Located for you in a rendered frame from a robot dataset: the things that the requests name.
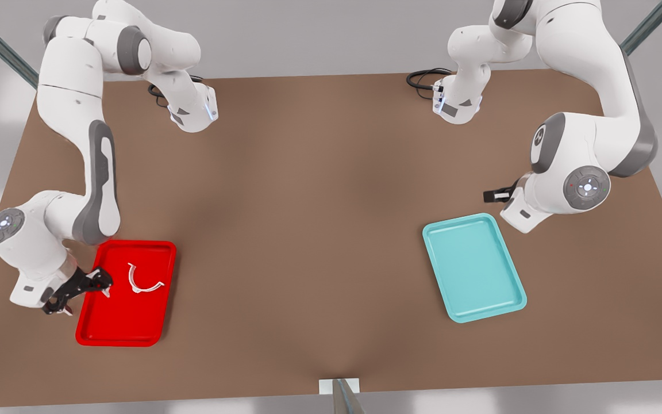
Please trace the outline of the white frame post foot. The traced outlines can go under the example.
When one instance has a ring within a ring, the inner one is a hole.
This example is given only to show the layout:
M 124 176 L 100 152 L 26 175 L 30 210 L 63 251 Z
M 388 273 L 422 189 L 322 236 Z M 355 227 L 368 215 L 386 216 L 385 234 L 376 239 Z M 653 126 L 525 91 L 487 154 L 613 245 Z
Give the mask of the white frame post foot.
M 358 378 L 342 379 L 349 385 L 352 393 L 360 393 L 360 380 Z M 333 384 L 341 381 L 341 379 L 320 379 L 318 380 L 318 394 L 332 394 Z

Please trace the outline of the teal rectangular tray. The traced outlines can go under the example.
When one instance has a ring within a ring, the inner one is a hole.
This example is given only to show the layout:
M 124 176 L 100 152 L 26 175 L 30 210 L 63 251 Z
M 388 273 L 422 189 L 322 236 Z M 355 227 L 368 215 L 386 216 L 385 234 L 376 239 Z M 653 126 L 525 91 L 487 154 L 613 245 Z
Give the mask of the teal rectangular tray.
M 451 320 L 469 323 L 526 307 L 525 289 L 492 215 L 430 223 L 421 236 Z

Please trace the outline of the white drainage pipe clamp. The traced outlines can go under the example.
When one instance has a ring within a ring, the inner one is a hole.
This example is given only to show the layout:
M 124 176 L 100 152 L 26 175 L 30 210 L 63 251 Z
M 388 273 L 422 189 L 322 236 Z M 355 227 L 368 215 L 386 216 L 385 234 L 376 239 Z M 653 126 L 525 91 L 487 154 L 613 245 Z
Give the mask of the white drainage pipe clamp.
M 167 283 L 160 277 L 160 273 L 156 273 L 150 266 L 131 262 L 128 262 L 127 265 L 127 281 L 132 293 L 148 294 L 167 288 Z

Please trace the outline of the red rectangular tray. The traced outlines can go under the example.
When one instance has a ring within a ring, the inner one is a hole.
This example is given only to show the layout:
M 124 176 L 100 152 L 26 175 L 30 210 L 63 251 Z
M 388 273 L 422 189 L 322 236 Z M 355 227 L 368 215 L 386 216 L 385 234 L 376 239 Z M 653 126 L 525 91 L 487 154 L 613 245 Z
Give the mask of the red rectangular tray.
M 103 293 L 84 296 L 75 332 L 83 346 L 149 347 L 163 331 L 174 265 L 175 244 L 170 241 L 113 239 L 103 243 L 94 265 L 113 278 L 110 298 Z M 162 291 L 132 293 L 127 281 L 128 265 L 147 265 L 167 283 Z

